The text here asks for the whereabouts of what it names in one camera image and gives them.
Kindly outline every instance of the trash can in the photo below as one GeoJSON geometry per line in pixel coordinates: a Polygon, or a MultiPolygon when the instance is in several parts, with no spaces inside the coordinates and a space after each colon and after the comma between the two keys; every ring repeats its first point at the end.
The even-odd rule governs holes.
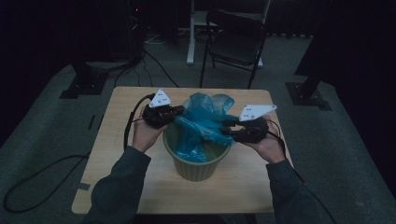
{"type": "Polygon", "coordinates": [[[190,181],[203,181],[215,173],[219,162],[230,151],[231,146],[225,147],[212,142],[203,140],[203,148],[206,154],[205,162],[191,162],[181,159],[177,154],[177,145],[180,141],[183,127],[178,123],[169,124],[163,132],[163,143],[171,154],[177,172],[185,179],[190,181]]]}

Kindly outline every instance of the chair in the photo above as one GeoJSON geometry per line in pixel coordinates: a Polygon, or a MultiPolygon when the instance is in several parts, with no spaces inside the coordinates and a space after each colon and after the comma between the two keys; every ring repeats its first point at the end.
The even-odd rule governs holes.
{"type": "Polygon", "coordinates": [[[206,57],[209,53],[214,68],[217,62],[250,71],[247,85],[250,89],[267,37],[266,27],[262,21],[214,9],[206,14],[206,31],[208,39],[205,45],[200,88],[204,81],[206,57]],[[212,31],[213,25],[219,29],[216,34],[212,31]]]}

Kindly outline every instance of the trash bag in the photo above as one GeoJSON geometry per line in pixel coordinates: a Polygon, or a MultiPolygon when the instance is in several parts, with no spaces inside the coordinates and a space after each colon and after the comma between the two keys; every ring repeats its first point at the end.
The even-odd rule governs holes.
{"type": "Polygon", "coordinates": [[[197,92],[191,95],[183,104],[184,113],[175,119],[183,128],[176,154],[186,161],[205,162],[202,139],[225,147],[234,144],[230,135],[224,135],[219,130],[223,127],[223,120],[235,118],[227,115],[233,103],[233,98],[226,94],[209,96],[197,92]]]}

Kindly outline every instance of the dark sleeve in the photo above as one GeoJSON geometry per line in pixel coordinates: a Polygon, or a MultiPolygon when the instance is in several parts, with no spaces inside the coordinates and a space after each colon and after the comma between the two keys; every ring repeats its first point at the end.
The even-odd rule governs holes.
{"type": "Polygon", "coordinates": [[[276,223],[321,223],[318,204],[288,160],[267,164],[276,223]]]}
{"type": "Polygon", "coordinates": [[[142,195],[146,171],[151,158],[127,147],[92,191],[92,207],[82,223],[132,223],[142,195]]]}

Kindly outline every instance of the chair backrest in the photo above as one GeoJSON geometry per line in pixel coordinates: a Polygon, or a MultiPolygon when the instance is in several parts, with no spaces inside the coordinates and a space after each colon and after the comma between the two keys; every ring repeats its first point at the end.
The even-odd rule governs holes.
{"type": "Polygon", "coordinates": [[[262,21],[234,15],[223,10],[211,10],[206,14],[206,26],[210,23],[216,24],[220,30],[236,35],[250,36],[258,41],[262,41],[267,35],[266,28],[262,21]]]}

